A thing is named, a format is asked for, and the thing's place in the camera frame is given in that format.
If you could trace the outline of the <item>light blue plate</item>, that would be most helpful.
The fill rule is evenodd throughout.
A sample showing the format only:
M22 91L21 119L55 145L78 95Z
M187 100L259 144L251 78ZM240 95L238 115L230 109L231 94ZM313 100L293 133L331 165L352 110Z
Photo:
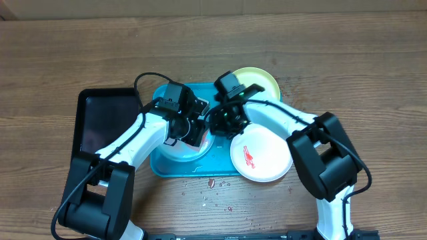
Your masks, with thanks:
M180 140L168 139L155 150L166 159L176 162L189 162L203 157L213 145L215 137L207 130L202 138L199 147L194 147Z

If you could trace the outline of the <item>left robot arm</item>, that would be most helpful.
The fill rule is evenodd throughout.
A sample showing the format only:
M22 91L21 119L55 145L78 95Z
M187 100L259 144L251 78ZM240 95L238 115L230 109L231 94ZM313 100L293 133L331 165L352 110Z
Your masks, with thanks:
M130 219L135 172L168 139L199 146L205 132L201 117L208 109L208 101L197 97L158 97L108 146L76 154L51 222L52 236L59 238L56 226L62 225L85 239L146 239Z

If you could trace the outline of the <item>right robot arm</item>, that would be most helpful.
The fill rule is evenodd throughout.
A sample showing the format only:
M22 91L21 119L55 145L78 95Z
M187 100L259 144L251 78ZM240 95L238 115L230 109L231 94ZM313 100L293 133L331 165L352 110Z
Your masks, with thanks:
M232 140L230 157L244 177L274 181L294 166L316 199L317 234L322 239L355 239L350 217L357 174L368 172L338 118L298 111L272 99L259 85L215 85L219 105L207 114L214 135Z

